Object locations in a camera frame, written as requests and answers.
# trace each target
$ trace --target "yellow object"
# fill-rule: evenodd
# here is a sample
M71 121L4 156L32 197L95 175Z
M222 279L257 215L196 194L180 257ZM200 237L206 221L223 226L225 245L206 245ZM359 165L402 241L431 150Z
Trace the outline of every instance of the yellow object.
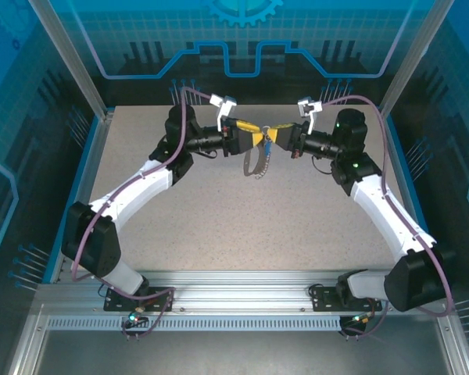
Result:
M253 123L249 123L243 120L236 120L236 126L240 130L252 133L253 147L256 147L264 138L264 135L261 133L259 127Z
M293 127L293 126L294 126L293 123L282 123L282 124L277 125L275 127L271 127L267 131L267 135L269 136L269 138L271 138L273 143L276 143L276 138L278 136L278 129L285 129L285 128Z
M252 133L252 143L253 146L257 146L264 138L264 134L260 131L259 127L254 123L249 123L243 120L236 120L236 126L238 129L243 131L248 131ZM282 123L275 127L270 127L267 130L267 136L272 140L273 143L276 142L278 136L278 129L285 129L288 127L293 127L294 123Z
M249 131L250 133L260 133L259 127L255 125L254 123L249 123L243 120L236 120L236 126L239 129L242 129L244 131Z

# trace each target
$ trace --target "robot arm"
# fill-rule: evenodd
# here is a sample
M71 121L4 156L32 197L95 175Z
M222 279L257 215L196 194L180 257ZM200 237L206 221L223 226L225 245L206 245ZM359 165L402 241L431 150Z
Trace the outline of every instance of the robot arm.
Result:
M438 245L420 228L392 192L382 189L381 170L365 153L367 125L362 112L343 109L339 112L332 134L313 130L321 107L309 98L299 102L302 117L310 122L286 124L268 132L274 143L290 151L296 159L304 153L331 160L332 176L344 192L371 218L386 240L396 262L389 272L362 271L339 278L337 291L344 305L354 298L389 300L399 311L407 311L445 297L444 287L434 263L416 239L420 237L431 247L447 279L451 281L455 263L454 252ZM394 213L386 196L398 209L403 221L415 229L410 233L406 224Z
M177 149L181 133L181 108L174 106L165 122L166 136L132 177L117 189L89 205L76 202L68 210L62 252L74 260L81 238L95 214L109 201L116 190L124 188L96 221L84 246L80 265L94 276L129 295L143 295L147 290L145 278L130 268L121 257L118 233L124 224L149 200L176 184L191 168L192 154L222 150L224 156L248 151L262 141L259 128L237 119L226 118L236 103L229 98L213 95L219 107L214 127L200 127L191 106L186 109L186 139L178 157L168 166L153 173L147 171L161 165ZM137 176L142 178L129 184Z

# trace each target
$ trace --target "transparent acrylic wall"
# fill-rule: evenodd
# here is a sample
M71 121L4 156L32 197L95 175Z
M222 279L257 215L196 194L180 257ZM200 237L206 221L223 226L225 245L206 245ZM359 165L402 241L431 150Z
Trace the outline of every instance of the transparent acrylic wall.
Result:
M92 117L29 4L0 2L0 373L44 271L18 246L50 253Z
M173 104L182 84L243 103L380 102L432 3L52 2L110 106Z
M456 301L469 299L469 0L456 0L392 118L428 228L456 250ZM458 306L469 308L468 304ZM469 309L459 311L469 315ZM469 317L463 319L469 323Z

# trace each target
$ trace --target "speckled tabletop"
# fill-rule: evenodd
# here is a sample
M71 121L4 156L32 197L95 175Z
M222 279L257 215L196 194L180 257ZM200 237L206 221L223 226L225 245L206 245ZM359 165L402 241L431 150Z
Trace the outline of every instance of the speckled tabletop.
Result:
M366 151L381 166L382 140L373 111ZM327 107L318 130L330 132L341 106ZM169 106L116 107L91 200L138 170L165 134ZM215 108L195 107L200 126ZM240 105L234 116L260 126L302 122L296 105ZM329 169L329 162L317 165ZM343 270L385 268L390 251L370 218L310 156L291 159L272 148L266 176L245 177L243 155L195 157L188 174L156 196L120 232L123 258L136 270ZM388 183L399 189L388 166Z

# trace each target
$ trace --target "gear icon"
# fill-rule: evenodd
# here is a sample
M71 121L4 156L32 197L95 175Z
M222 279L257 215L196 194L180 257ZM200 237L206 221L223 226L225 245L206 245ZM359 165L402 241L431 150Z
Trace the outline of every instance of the gear icon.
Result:
M0 0L0 24L14 38L30 26L30 7L26 0Z
M219 21L227 21L229 26L247 23L255 26L257 21L266 22L267 15L276 14L276 7L283 5L282 0L206 0L210 14L218 16Z

